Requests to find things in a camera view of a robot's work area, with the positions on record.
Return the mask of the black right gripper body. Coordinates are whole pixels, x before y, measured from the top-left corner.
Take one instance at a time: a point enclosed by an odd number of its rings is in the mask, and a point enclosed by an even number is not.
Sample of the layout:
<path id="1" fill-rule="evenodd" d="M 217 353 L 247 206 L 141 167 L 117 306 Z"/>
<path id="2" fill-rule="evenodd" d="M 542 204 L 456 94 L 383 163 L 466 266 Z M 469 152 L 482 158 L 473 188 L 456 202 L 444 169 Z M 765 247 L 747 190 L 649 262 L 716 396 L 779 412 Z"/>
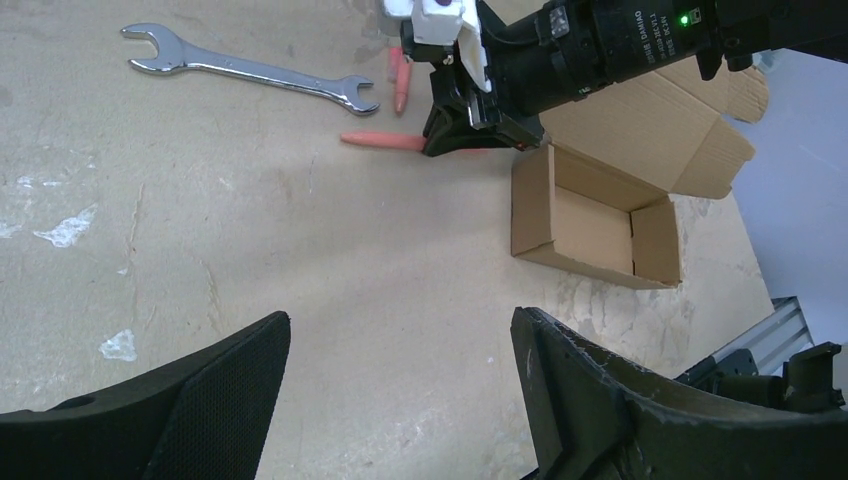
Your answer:
<path id="1" fill-rule="evenodd" d="M 493 90 L 441 65 L 430 76 L 433 101 L 484 99 L 528 116 L 528 149 L 543 141 L 541 113 L 715 48 L 713 1 L 548 1 L 512 24 L 477 5 Z"/>

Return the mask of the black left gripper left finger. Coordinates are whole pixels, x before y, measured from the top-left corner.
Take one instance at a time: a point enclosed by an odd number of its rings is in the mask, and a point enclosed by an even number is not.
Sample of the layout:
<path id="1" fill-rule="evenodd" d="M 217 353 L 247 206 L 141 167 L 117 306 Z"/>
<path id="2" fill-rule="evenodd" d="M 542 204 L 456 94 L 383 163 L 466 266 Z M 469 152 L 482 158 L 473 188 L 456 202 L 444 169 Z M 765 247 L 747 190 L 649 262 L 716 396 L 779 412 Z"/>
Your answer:
<path id="1" fill-rule="evenodd" d="M 289 316 L 44 411 L 1 416 L 4 479 L 252 479 L 283 381 Z"/>

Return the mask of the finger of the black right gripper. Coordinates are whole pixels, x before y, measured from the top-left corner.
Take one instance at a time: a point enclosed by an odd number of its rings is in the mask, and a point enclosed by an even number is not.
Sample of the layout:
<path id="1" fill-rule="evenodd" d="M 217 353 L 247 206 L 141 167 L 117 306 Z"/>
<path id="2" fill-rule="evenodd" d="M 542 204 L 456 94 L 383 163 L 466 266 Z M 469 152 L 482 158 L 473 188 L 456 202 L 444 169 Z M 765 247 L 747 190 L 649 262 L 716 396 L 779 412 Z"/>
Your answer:
<path id="1" fill-rule="evenodd" d="M 530 147 L 530 118 L 484 99 L 434 100 L 423 129 L 422 152 L 437 157 L 460 150 Z"/>

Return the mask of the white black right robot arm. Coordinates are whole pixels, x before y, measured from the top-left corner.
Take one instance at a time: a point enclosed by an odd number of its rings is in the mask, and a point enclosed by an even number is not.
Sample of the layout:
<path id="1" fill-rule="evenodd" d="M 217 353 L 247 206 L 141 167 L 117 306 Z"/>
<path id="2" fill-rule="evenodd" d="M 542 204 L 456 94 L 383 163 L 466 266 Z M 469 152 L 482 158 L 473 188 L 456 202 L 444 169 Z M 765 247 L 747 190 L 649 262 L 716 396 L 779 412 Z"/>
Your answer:
<path id="1" fill-rule="evenodd" d="M 707 81 L 766 50 L 847 59 L 843 1 L 550 1 L 513 24 L 477 7 L 491 88 L 458 64 L 435 68 L 423 130 L 429 157 L 536 148 L 543 112 L 689 57 Z"/>

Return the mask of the red pen with white label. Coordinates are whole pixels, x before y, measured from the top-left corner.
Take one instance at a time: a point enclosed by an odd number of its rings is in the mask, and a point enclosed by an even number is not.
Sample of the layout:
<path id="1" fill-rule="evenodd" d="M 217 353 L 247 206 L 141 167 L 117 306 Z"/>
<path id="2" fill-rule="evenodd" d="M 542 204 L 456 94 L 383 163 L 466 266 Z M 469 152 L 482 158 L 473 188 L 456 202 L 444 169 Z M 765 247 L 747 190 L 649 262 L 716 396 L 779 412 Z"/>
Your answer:
<path id="1" fill-rule="evenodd" d="M 402 58 L 402 48 L 390 47 L 388 49 L 388 68 L 387 68 L 387 80 L 390 83 L 395 83 L 397 81 L 398 72 L 399 72 L 399 64 Z"/>

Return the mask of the brown cardboard box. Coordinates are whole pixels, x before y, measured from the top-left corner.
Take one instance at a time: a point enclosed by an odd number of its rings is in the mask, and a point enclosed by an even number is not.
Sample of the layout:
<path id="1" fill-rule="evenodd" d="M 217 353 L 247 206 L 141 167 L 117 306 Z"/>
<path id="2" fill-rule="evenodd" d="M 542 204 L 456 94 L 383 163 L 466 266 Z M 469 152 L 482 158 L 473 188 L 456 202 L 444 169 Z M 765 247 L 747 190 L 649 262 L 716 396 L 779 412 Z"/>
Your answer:
<path id="1" fill-rule="evenodd" d="M 681 283 L 673 197 L 720 200 L 769 103 L 756 68 L 710 81 L 687 59 L 543 113 L 550 140 L 513 167 L 515 258 L 631 289 Z"/>

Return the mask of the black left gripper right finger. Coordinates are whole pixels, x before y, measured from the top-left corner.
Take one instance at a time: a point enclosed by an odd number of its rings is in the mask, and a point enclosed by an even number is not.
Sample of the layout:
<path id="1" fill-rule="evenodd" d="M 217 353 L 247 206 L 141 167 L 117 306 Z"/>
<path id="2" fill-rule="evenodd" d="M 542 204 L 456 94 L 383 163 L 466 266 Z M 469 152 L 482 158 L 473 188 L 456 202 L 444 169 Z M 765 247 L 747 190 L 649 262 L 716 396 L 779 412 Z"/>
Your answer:
<path id="1" fill-rule="evenodd" d="M 839 345 L 793 355 L 781 376 L 705 360 L 670 379 L 541 309 L 510 327 L 537 459 L 534 479 L 836 479 L 847 412 Z"/>

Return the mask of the salmon pen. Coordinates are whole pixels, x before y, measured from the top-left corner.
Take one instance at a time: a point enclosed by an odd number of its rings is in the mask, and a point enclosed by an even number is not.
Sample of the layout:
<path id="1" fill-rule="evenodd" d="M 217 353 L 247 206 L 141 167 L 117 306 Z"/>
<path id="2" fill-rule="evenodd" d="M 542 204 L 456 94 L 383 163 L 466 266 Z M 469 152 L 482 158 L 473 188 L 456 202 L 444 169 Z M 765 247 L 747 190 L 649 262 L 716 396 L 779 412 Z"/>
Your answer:
<path id="1" fill-rule="evenodd" d="M 366 148 L 390 149 L 420 152 L 427 139 L 420 135 L 409 135 L 393 132 L 356 131 L 340 135 L 343 143 Z"/>
<path id="2" fill-rule="evenodd" d="M 412 64 L 401 58 L 397 65 L 394 92 L 394 110 L 397 116 L 402 116 L 406 110 L 411 71 Z"/>

